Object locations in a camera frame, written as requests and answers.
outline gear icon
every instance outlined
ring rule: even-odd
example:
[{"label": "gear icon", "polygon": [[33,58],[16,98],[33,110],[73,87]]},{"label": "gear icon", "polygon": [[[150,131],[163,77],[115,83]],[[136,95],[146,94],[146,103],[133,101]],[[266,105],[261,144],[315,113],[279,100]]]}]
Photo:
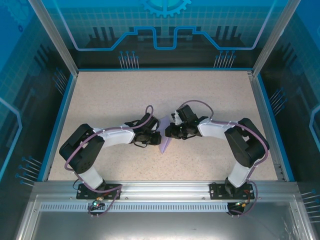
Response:
[{"label": "gear icon", "polygon": [[144,10],[149,10],[150,14],[155,14],[157,17],[168,15],[171,17],[174,14],[180,14],[180,10],[186,10],[187,4],[191,4],[191,0],[140,0],[144,5]]},{"label": "gear icon", "polygon": [[28,0],[0,0],[0,7],[7,7],[7,10],[18,24],[23,24],[30,14]]}]

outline purple object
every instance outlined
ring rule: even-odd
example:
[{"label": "purple object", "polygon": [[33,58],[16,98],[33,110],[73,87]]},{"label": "purple object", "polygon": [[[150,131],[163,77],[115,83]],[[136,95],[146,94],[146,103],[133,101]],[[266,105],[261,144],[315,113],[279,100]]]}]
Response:
[{"label": "purple object", "polygon": [[172,138],[166,137],[165,131],[166,128],[170,125],[170,117],[165,116],[160,119],[160,126],[157,129],[161,134],[161,143],[159,145],[160,152],[163,154],[170,144]]}]

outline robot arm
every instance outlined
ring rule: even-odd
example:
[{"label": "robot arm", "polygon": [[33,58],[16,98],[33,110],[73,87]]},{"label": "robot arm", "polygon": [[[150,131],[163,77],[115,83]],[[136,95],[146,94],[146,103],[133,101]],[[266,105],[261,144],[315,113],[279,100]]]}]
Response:
[{"label": "robot arm", "polygon": [[[94,136],[76,153],[69,165],[92,189],[105,190],[105,181],[93,166],[99,152],[102,148],[118,144],[135,144],[143,148],[147,145],[159,145],[161,135],[156,131],[159,127],[158,119],[151,116],[143,126],[134,128],[147,121],[149,117],[150,114],[146,113],[141,120],[126,122],[120,127],[105,130]],[[100,128],[92,128],[88,124],[82,124],[62,145],[59,150],[60,155],[67,160],[85,139],[101,130]]]},{"label": "robot arm", "polygon": [[[228,124],[228,122],[211,121],[208,117],[198,118],[188,105],[184,105],[172,114],[175,123],[165,130],[166,137],[189,139],[195,136],[215,137],[228,141],[236,163],[232,172],[225,180],[225,190],[233,196],[247,180],[255,162],[265,155],[261,142],[247,130]],[[248,118],[243,118],[239,125],[254,132],[269,149],[267,140]]]}]

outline beige tabletop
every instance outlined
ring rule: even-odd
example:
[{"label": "beige tabletop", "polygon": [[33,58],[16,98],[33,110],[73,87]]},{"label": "beige tabletop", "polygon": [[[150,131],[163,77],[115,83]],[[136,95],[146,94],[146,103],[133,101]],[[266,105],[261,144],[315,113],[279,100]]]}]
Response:
[{"label": "beige tabletop", "polygon": [[[192,99],[208,103],[215,120],[239,121],[246,117],[264,132],[246,71],[80,72],[58,149],[83,123],[95,128],[117,127],[143,117],[149,104],[160,119]],[[200,103],[190,106],[198,117],[210,115]],[[213,181],[224,180],[235,162],[226,141],[194,137],[173,139],[164,154],[158,146],[107,147],[94,166],[111,181]],[[76,179],[64,164],[57,151],[49,180]],[[277,179],[270,155],[252,179]]]}]

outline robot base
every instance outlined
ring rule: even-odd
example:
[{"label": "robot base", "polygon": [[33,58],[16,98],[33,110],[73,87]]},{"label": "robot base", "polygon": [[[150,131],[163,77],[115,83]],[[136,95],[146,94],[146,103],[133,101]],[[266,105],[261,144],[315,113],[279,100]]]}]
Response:
[{"label": "robot base", "polygon": [[[104,189],[99,189],[101,191],[103,190],[108,190],[108,189],[113,189],[121,184],[106,184]],[[104,195],[105,193],[97,193],[94,191],[89,190],[84,184],[79,184],[78,186],[78,191],[76,194],[76,199],[85,199],[85,200],[95,200],[98,197],[103,196],[104,200],[113,200],[117,194],[117,191],[111,191],[107,195]],[[119,193],[118,197],[116,198],[117,200],[120,199],[121,192]]]},{"label": "robot base", "polygon": [[209,185],[210,199],[211,200],[247,200],[249,198],[245,190],[250,192],[250,200],[255,199],[253,186],[249,183],[243,184],[241,187],[236,189],[236,194],[233,197],[226,191],[225,184],[211,183]]}]

